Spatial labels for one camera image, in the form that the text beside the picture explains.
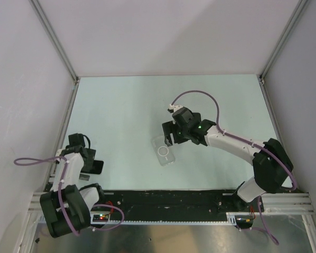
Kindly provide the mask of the black smartphone blue edge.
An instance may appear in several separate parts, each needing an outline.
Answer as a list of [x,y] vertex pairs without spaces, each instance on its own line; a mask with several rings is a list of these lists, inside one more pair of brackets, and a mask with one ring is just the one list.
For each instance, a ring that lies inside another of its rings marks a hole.
[[104,161],[94,160],[92,168],[90,170],[91,174],[101,174],[104,166]]

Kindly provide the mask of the clear magsafe phone case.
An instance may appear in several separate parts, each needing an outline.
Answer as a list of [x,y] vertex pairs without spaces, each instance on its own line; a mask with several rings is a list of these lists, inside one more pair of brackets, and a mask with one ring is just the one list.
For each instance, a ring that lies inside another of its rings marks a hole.
[[175,156],[171,149],[165,144],[164,136],[160,135],[151,140],[154,153],[161,166],[167,166],[175,162]]

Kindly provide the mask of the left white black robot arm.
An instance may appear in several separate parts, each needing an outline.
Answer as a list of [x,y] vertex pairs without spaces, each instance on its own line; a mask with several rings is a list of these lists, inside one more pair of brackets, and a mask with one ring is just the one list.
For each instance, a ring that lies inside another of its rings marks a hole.
[[94,163],[93,151],[82,145],[66,146],[58,158],[64,158],[59,173],[50,192],[42,194],[39,200],[53,238],[88,228],[91,209],[101,210],[106,205],[106,197],[98,183],[77,187],[82,169]]

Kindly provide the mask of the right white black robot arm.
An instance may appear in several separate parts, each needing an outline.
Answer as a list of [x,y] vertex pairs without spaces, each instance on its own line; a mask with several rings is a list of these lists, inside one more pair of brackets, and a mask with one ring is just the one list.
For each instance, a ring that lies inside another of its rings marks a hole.
[[254,176],[243,182],[233,197],[236,210],[246,211],[256,197],[264,193],[276,193],[287,178],[292,181],[292,189],[297,187],[292,174],[293,165],[282,145],[273,138],[267,142],[237,139],[220,131],[215,122],[209,120],[195,120],[191,125],[169,121],[163,123],[162,128],[168,146],[190,140],[196,145],[224,150],[253,167]]

